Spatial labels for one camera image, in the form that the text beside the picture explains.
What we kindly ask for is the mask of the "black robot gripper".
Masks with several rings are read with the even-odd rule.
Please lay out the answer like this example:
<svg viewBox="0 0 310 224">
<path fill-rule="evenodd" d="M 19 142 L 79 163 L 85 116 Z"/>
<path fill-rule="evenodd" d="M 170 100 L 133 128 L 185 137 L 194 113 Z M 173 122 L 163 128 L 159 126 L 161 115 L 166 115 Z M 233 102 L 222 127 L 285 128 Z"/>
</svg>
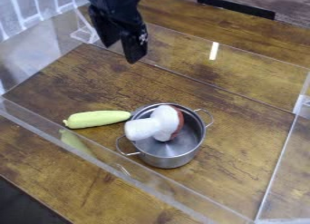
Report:
<svg viewBox="0 0 310 224">
<path fill-rule="evenodd" d="M 89 0 L 89 14 L 99 39 L 106 47 L 111 47 L 122 37 L 129 63 L 139 61 L 149 52 L 149 30 L 137 8 L 139 1 Z"/>
</svg>

